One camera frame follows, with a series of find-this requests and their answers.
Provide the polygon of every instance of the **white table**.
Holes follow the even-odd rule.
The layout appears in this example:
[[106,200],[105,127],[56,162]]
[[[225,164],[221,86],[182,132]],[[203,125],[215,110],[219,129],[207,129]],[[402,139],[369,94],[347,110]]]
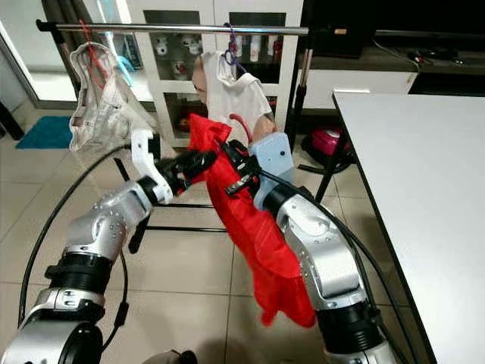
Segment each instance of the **white table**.
[[485,362],[485,99],[335,101],[437,362]]

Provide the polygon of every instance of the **blue mat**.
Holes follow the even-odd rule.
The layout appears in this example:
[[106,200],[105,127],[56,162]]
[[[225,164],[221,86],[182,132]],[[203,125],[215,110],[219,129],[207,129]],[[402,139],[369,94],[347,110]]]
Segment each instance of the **blue mat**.
[[17,149],[66,149],[72,134],[68,116],[44,116],[17,144]]

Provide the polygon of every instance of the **red cloth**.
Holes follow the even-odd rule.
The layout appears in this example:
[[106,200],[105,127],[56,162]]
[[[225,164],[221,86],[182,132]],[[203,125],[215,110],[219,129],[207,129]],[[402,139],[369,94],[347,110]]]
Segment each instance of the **red cloth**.
[[[231,131],[226,124],[216,123],[198,115],[190,115],[189,148],[212,149]],[[278,311],[304,327],[314,324],[299,263],[271,214],[254,207],[247,189],[228,196],[224,188],[239,180],[225,153],[219,152],[216,162],[197,180],[205,180],[212,203],[226,226],[227,233],[239,247],[252,270],[255,298],[263,309],[261,320],[270,325]]]

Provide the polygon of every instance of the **tile floor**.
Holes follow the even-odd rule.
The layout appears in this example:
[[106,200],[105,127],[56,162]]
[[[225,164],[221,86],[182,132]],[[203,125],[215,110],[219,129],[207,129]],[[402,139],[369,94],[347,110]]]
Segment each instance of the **tile floor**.
[[[68,115],[69,111],[29,110],[24,124],[43,115]],[[61,194],[83,170],[67,150],[17,150],[15,142],[0,141],[0,353],[15,332],[18,295],[23,270],[32,245]],[[298,147],[295,163],[312,163]],[[296,172],[296,182],[313,193],[320,177]],[[28,307],[48,282],[45,267],[55,264],[64,246],[69,221],[88,211],[111,188],[121,184],[113,161],[107,161],[86,180],[58,216],[35,264]],[[204,185],[197,185],[178,202],[209,203]],[[421,340],[390,253],[377,225],[371,204],[355,167],[335,176],[324,204],[364,241],[392,282],[413,340],[424,361]],[[158,210],[154,224],[220,227],[215,212],[195,209]],[[261,325],[261,311],[252,297],[252,277],[226,234],[150,231],[139,253],[127,253],[130,274],[130,313],[103,356],[103,363],[141,363],[170,348],[194,350],[199,362],[278,364],[324,363],[322,340],[316,328],[303,329],[284,315],[270,328]],[[386,294],[368,267],[384,321],[405,348]],[[122,274],[117,263],[106,293],[107,315],[100,321],[111,330],[121,296]]]

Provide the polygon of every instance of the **white t-shirt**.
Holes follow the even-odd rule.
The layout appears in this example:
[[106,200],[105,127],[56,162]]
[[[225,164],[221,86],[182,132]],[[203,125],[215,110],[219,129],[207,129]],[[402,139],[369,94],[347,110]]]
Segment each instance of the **white t-shirt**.
[[261,81],[249,73],[236,79],[222,55],[222,52],[206,52],[202,55],[207,80],[208,117],[233,128],[229,140],[237,139],[247,145],[248,138],[243,127],[239,122],[230,120],[229,114],[238,114],[252,132],[258,119],[271,113],[271,108],[261,88]]

